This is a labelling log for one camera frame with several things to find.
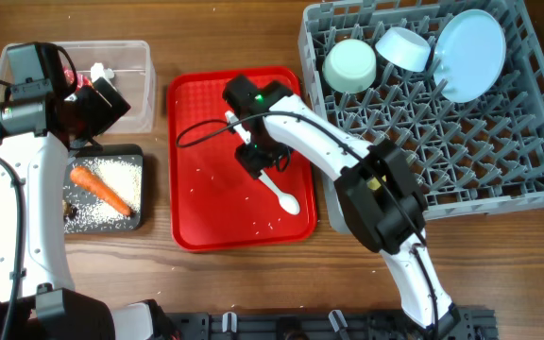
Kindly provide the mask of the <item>white tissue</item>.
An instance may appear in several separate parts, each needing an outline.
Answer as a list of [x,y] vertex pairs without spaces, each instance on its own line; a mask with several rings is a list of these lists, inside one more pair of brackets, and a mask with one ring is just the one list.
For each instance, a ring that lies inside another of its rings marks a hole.
[[103,63],[97,62],[90,69],[91,82],[96,82],[98,79],[103,78],[108,82],[115,77],[111,68],[107,68]]

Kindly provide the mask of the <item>yellow plastic cup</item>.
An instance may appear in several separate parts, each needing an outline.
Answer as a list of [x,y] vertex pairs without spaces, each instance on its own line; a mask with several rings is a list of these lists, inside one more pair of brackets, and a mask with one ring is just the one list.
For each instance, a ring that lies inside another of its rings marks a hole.
[[367,187],[373,192],[378,191],[383,187],[385,180],[386,176],[383,176],[381,178],[373,177],[367,182]]

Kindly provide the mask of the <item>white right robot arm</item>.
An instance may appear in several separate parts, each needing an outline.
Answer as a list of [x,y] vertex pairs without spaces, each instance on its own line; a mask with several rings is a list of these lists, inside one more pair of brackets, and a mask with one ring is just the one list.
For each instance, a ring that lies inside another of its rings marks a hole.
[[460,315],[434,270],[423,216],[427,201],[401,148],[330,124],[278,81],[259,88],[238,75],[222,97],[234,116],[225,128],[245,138],[235,151],[241,166],[260,179],[265,168],[294,152],[315,165],[333,182],[348,230],[382,255],[405,315],[426,339],[448,336]]

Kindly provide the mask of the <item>pile of white rice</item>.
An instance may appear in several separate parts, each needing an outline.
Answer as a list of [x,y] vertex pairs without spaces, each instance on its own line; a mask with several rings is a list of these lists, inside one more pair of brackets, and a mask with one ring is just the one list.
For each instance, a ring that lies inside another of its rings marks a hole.
[[142,189],[140,156],[75,159],[62,187],[64,232],[136,230],[142,220]]

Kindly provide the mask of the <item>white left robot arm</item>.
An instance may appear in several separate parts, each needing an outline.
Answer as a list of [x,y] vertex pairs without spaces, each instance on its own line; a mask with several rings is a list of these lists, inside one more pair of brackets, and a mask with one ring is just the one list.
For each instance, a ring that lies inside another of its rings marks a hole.
[[71,150],[129,108],[105,80],[79,87],[51,42],[8,50],[0,102],[0,339],[177,339],[152,299],[111,310],[78,293],[64,245],[62,187]]

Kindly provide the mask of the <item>light blue bowl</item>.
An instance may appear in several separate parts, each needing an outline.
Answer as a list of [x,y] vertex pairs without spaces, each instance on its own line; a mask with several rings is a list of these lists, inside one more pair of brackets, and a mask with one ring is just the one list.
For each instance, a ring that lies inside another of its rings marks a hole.
[[431,47],[425,39],[403,27],[391,27],[375,48],[387,61],[411,72],[422,72],[431,54]]

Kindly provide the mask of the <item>light blue plate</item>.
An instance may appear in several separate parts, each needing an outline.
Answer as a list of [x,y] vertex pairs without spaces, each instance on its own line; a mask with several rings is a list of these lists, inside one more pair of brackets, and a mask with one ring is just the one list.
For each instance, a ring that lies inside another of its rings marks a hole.
[[497,81],[506,59],[506,39],[498,21],[482,9],[452,18],[437,41],[433,60],[439,65],[433,81],[447,84],[441,94],[466,103],[487,92]]

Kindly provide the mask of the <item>orange carrot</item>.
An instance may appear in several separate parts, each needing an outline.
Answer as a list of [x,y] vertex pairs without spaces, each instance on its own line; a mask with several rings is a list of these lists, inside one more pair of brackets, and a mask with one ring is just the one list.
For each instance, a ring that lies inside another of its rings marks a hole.
[[123,216],[131,216],[129,205],[89,168],[83,166],[73,168],[70,172],[70,180],[75,185],[108,203]]

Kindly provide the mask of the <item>red foil snack wrapper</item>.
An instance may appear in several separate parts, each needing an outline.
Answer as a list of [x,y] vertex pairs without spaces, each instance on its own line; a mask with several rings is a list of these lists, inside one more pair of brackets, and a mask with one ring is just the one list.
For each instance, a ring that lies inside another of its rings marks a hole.
[[92,82],[88,77],[82,75],[81,73],[74,73],[70,67],[64,66],[63,71],[69,85],[72,85],[74,82],[76,83],[77,91],[84,86],[93,86]]

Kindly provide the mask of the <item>white plastic spoon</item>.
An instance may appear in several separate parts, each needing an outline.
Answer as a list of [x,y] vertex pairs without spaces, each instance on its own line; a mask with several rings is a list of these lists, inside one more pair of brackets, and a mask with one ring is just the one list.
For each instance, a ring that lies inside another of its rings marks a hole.
[[293,195],[283,192],[265,171],[260,172],[258,180],[277,197],[280,206],[287,213],[292,215],[298,215],[300,213],[300,206],[297,199]]

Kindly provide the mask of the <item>brown food scrap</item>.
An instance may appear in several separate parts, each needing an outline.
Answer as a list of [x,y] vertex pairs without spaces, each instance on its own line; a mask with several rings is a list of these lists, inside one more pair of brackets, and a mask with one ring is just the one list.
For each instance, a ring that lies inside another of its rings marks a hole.
[[77,207],[65,200],[62,201],[63,203],[63,218],[65,220],[72,220],[77,215]]

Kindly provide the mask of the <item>mint green bowl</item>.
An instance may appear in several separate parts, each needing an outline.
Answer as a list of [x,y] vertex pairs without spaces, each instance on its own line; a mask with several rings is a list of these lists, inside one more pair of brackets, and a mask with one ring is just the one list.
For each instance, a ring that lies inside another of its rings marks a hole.
[[325,58],[322,73],[328,85],[337,92],[357,94],[365,91],[377,75],[374,49],[356,39],[338,42]]

